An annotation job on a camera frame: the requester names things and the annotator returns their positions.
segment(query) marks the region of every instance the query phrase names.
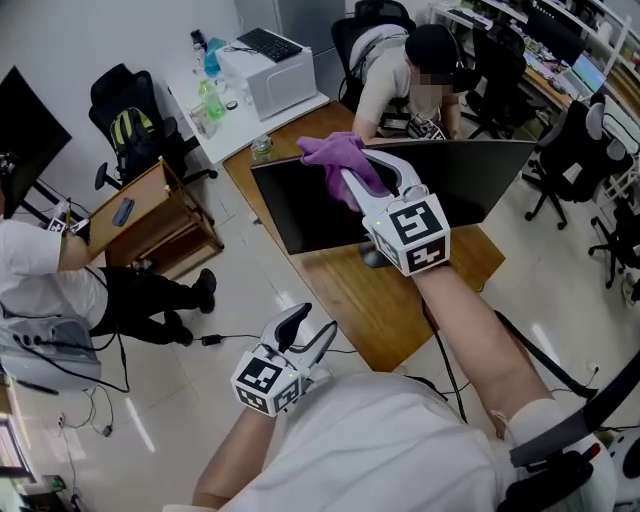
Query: wooden cabinet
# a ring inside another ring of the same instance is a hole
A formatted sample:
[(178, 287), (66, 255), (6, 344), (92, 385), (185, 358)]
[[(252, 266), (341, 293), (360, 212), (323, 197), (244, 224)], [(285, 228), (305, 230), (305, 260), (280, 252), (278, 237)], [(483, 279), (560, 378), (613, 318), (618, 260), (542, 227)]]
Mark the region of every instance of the wooden cabinet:
[[(135, 201), (122, 227), (113, 218), (125, 198)], [(223, 245), (214, 220), (160, 161), (91, 216), (89, 253), (103, 251), (108, 266), (149, 259), (154, 272), (175, 279), (218, 254)]]

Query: white wall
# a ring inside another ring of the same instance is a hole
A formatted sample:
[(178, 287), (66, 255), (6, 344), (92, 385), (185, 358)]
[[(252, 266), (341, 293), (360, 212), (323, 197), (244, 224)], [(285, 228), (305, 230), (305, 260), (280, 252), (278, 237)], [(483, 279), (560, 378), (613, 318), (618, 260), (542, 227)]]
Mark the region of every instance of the white wall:
[[(198, 28), (206, 37), (237, 37), (233, 0), (0, 0), (0, 80), (17, 66), (72, 137), (42, 178), (90, 210), (113, 194), (93, 186), (98, 166), (108, 161), (112, 169), (115, 156), (89, 120), (91, 85), (120, 62), (148, 70), (157, 84), (175, 67), (188, 72), (189, 33)], [(36, 196), (28, 198), (49, 207)]]

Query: office chair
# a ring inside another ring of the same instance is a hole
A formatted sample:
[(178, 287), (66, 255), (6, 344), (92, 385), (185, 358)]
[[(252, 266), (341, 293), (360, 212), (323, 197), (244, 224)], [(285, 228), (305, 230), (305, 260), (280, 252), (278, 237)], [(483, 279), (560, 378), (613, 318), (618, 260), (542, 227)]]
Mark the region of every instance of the office chair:
[(487, 79), (484, 96), (470, 91), (467, 104), (475, 114), (462, 113), (462, 117), (479, 125), (470, 139), (483, 132), (499, 139), (499, 132), (506, 138), (513, 137), (515, 128), (535, 117), (535, 111), (543, 108), (518, 88), (527, 64), (524, 59), (524, 41), (508, 26), (495, 25), (490, 32), (473, 28), (476, 72)]
[[(176, 120), (173, 117), (163, 119), (160, 115), (153, 92), (153, 81), (148, 71), (139, 71), (133, 74), (124, 64), (118, 64), (102, 75), (91, 86), (91, 104), (89, 119), (96, 125), (102, 135), (107, 138), (112, 147), (113, 141), (110, 127), (113, 120), (127, 108), (134, 107), (139, 109), (153, 124), (154, 133), (160, 137), (158, 143), (159, 152), (153, 160), (157, 161), (158, 157), (162, 156), (179, 179), (184, 177), (187, 172), (184, 157), (192, 148), (188, 146), (182, 135), (180, 135)], [(129, 170), (133, 172), (128, 172), (120, 183), (107, 174), (107, 164), (104, 163), (100, 166), (96, 175), (96, 190), (104, 186), (105, 183), (120, 189), (144, 173), (147, 168)], [(205, 169), (182, 181), (187, 185), (205, 174), (210, 178), (215, 178), (218, 175), (216, 171)]]
[(593, 256), (595, 251), (609, 251), (611, 262), (609, 268), (609, 280), (605, 283), (607, 288), (611, 288), (615, 278), (616, 263), (620, 263), (618, 273), (622, 275), (626, 267), (640, 268), (640, 256), (634, 248), (640, 245), (640, 214), (634, 214), (626, 199), (620, 198), (617, 207), (613, 212), (616, 218), (616, 228), (610, 233), (600, 218), (591, 219), (591, 225), (600, 227), (602, 234), (607, 240), (606, 244), (594, 245), (589, 248), (589, 256)]
[(380, 16), (395, 16), (410, 20), (407, 8), (394, 0), (360, 0), (356, 2), (354, 17), (378, 18)]
[[(560, 217), (558, 229), (567, 226), (567, 218), (560, 205), (560, 199), (584, 203), (595, 194), (598, 185), (607, 177), (625, 172), (633, 163), (629, 154), (618, 161), (607, 155), (611, 138), (603, 133), (596, 140), (587, 130), (587, 116), (590, 107), (574, 101), (562, 113), (552, 130), (536, 145), (534, 151), (539, 159), (529, 160), (528, 165), (538, 177), (523, 174), (522, 179), (539, 189), (540, 199), (533, 212), (527, 212), (525, 219), (531, 221), (548, 198)], [(573, 183), (564, 173), (574, 164), (581, 170)]]
[(356, 4), (356, 12), (358, 12), (358, 6), (360, 6), (359, 12), (363, 13), (362, 16), (356, 15), (353, 18), (338, 20), (331, 27), (331, 37), (333, 39), (333, 44), (336, 47), (338, 56), (340, 57), (340, 62), (342, 63), (342, 68), (344, 70), (343, 83), (347, 86), (346, 91), (342, 96), (340, 96), (342, 85), (340, 86), (340, 92), (338, 93), (339, 101), (353, 113), (358, 110), (360, 95), (362, 94), (362, 90), (364, 89), (362, 81), (358, 77), (356, 77), (353, 74), (352, 70), (349, 68), (351, 49), (353, 48), (355, 42), (367, 30), (373, 27), (377, 27), (378, 25), (399, 25), (409, 33), (411, 33), (416, 28), (416, 24), (411, 18), (409, 18), (408, 14), (406, 15), (406, 17), (404, 15), (374, 15), (373, 13), (375, 13), (376, 11), (373, 9), (373, 7), (379, 4), (383, 4), (383, 6), (386, 6), (395, 5), (397, 4), (397, 2), (392, 2), (389, 0), (385, 0), (384, 2), (380, 2), (377, 0), (361, 0)]

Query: green bottle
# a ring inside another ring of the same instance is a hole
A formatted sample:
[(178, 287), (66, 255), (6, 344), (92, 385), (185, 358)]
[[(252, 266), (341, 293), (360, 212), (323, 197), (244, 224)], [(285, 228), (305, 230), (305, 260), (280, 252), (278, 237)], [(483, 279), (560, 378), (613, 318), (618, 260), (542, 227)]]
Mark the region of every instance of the green bottle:
[(216, 88), (208, 80), (200, 80), (198, 95), (207, 109), (207, 115), (212, 121), (219, 121), (224, 117), (224, 107), (218, 98)]

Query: printer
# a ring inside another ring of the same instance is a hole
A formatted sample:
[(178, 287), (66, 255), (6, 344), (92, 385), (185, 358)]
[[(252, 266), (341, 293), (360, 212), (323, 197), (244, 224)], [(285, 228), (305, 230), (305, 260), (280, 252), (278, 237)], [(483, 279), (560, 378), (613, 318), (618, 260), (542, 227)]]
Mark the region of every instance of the printer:
[(300, 53), (280, 62), (247, 50), (248, 46), (234, 41), (216, 50), (216, 57), (238, 100), (254, 109), (260, 121), (315, 96), (316, 79), (310, 48), (302, 47)]

